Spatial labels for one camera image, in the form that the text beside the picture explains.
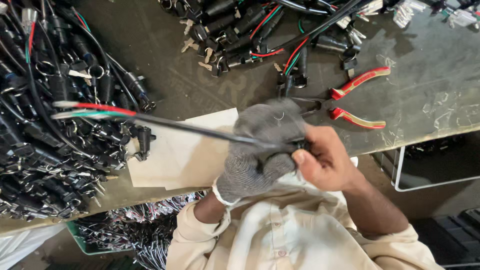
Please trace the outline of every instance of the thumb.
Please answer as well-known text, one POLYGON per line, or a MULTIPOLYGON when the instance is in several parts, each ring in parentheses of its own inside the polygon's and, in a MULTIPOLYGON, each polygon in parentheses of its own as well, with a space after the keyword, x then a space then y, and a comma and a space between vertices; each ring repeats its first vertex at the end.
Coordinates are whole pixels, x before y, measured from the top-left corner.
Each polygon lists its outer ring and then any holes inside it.
POLYGON ((314 156, 304 149, 299 149, 293 152, 292 158, 305 180, 313 184, 319 181, 323 169, 314 156))

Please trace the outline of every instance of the gray knit glove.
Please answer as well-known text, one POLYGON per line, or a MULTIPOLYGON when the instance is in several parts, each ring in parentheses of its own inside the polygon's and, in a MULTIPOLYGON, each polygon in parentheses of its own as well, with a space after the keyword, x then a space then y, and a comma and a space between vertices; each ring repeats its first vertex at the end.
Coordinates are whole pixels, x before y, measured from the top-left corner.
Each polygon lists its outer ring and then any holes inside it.
MULTIPOLYGON (((290 99, 270 100, 239 114, 233 133, 269 142, 290 142, 305 137, 300 108, 290 99)), ((267 153, 264 148, 230 143, 225 170, 213 190, 226 205, 271 189, 273 183, 295 169, 288 153, 267 153)))

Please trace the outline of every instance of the bare hand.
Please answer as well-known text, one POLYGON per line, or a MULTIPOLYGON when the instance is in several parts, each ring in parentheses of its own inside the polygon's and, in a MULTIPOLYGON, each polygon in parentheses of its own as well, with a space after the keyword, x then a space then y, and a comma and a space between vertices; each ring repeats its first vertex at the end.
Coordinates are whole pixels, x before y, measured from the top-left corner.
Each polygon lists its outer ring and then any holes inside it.
POLYGON ((292 154, 303 177, 318 189, 344 191, 355 188, 365 178, 353 166, 347 151, 332 127, 307 125, 306 138, 311 153, 303 149, 292 154))

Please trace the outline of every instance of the metal table surface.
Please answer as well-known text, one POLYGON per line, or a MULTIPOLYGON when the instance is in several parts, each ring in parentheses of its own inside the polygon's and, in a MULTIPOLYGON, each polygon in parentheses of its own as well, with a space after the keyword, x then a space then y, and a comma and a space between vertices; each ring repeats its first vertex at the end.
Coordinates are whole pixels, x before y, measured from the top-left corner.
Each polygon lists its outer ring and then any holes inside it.
MULTIPOLYGON (((150 96, 158 101, 155 116, 184 120, 237 107, 239 111, 276 97, 273 63, 285 63, 288 54, 243 65, 214 78, 197 62, 193 50, 181 53, 184 25, 166 14, 156 0, 84 0, 78 10, 92 32, 128 70, 146 77, 150 96)), ((349 93, 339 107, 368 120, 385 120, 382 130, 367 130, 327 115, 306 118, 311 124, 331 125, 351 156, 397 148, 432 138, 480 129, 480 36, 464 27, 450 29, 443 17, 418 13, 406 29, 391 14, 358 21, 367 36, 355 69, 360 74, 388 62, 392 73, 375 78, 349 93)), ((271 39, 273 46, 296 36, 297 16, 289 12, 271 39)), ((336 55, 310 50, 306 88, 299 97, 327 98, 329 88, 340 87, 347 75, 336 55)), ((134 188, 127 170, 106 184, 102 207, 90 203, 91 214, 191 192, 196 188, 166 191, 134 188)), ((0 233, 53 224, 51 219, 31 223, 0 220, 0 233)))

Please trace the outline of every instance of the red plier handle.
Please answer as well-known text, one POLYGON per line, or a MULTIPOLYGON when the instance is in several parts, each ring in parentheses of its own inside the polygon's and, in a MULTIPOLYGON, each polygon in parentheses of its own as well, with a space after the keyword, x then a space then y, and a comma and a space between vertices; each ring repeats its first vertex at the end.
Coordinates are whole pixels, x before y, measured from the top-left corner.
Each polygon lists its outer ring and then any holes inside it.
POLYGON ((335 120, 339 117, 342 117, 343 119, 347 120, 348 122, 364 127, 364 128, 370 128, 370 129, 380 129, 384 128, 386 126, 385 121, 367 121, 358 118, 357 116, 350 114, 344 109, 340 108, 335 108, 330 111, 330 118, 332 120, 335 120))
POLYGON ((359 86, 361 83, 368 81, 372 78, 375 78, 377 76, 383 76, 383 75, 389 75, 389 74, 390 74, 389 67, 380 67, 380 68, 367 71, 362 75, 353 78, 351 81, 349 81, 340 89, 332 88, 332 98, 335 100, 339 100, 343 96, 348 94, 351 90, 355 89, 355 87, 359 86))

